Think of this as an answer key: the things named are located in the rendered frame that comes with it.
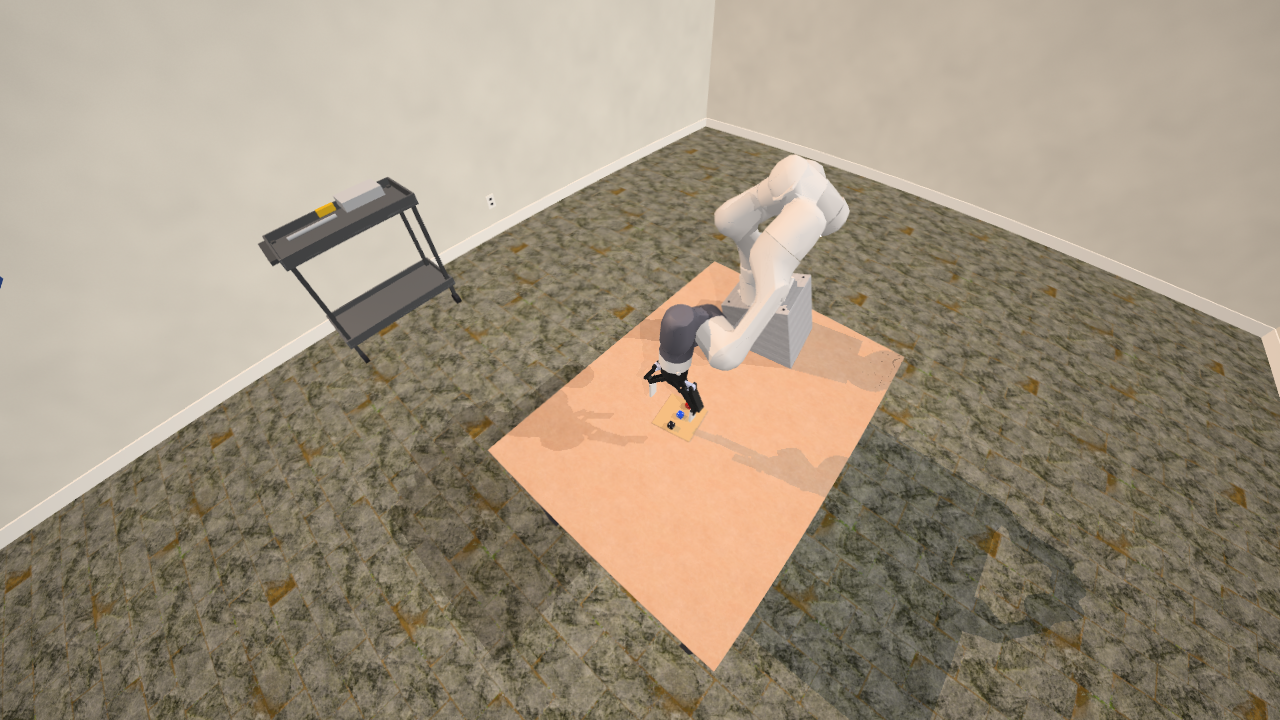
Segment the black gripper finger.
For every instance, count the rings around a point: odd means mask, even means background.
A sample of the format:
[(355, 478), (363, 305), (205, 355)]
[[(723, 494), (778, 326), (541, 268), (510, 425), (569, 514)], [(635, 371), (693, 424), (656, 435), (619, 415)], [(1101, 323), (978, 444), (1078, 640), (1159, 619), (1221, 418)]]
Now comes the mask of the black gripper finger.
[(652, 370), (648, 372), (646, 375), (643, 377), (649, 383), (649, 396), (650, 397), (657, 393), (657, 382), (664, 382), (666, 380), (666, 378), (662, 374), (652, 375), (657, 370), (658, 372), (660, 370), (659, 360), (657, 360), (657, 363), (654, 363), (652, 365)]
[(689, 421), (692, 421), (692, 419), (695, 418), (696, 413), (700, 413), (701, 409), (704, 407), (704, 405), (703, 405), (701, 397), (700, 397), (700, 395), (698, 392), (698, 383), (696, 382), (690, 383), (689, 380), (685, 380), (685, 383), (686, 383), (686, 386), (684, 386), (681, 389), (680, 389), (677, 382), (672, 382), (672, 386), (675, 386), (675, 388), (678, 391), (678, 393), (681, 393), (684, 396), (685, 401), (689, 404), (689, 407), (690, 407)]

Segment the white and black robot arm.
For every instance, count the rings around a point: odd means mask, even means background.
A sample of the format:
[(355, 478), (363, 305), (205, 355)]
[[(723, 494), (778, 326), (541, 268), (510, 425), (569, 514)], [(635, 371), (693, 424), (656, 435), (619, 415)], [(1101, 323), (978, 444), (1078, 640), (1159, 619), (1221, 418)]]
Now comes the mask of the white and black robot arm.
[[(769, 178), (726, 201), (716, 210), (716, 227), (737, 245), (737, 293), (751, 307), (736, 329), (713, 304), (668, 307), (660, 322), (660, 368), (677, 375), (687, 372), (696, 346), (710, 366), (737, 368), (788, 296), (799, 261), (820, 236), (838, 231), (849, 211), (823, 167), (797, 155), (778, 161)], [(771, 217), (776, 219), (765, 228), (769, 234), (760, 233), (759, 223)]]

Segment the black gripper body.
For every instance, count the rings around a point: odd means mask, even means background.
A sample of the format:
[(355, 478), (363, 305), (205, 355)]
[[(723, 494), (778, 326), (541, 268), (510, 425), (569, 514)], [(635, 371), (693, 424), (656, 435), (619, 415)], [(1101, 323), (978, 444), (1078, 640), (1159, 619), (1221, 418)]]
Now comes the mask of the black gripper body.
[(684, 387), (684, 386), (686, 386), (685, 380), (689, 380), (689, 379), (687, 379), (687, 375), (689, 375), (689, 370), (687, 370), (687, 372), (684, 372), (684, 373), (681, 373), (681, 375), (677, 375), (677, 374), (673, 374), (673, 373), (668, 373), (668, 372), (666, 372), (666, 370), (663, 370), (663, 369), (660, 368), (660, 374), (662, 374), (662, 375), (663, 375), (663, 377), (666, 378), (666, 382), (667, 382), (667, 383), (668, 383), (669, 386), (672, 386), (672, 382), (677, 382), (678, 387)]

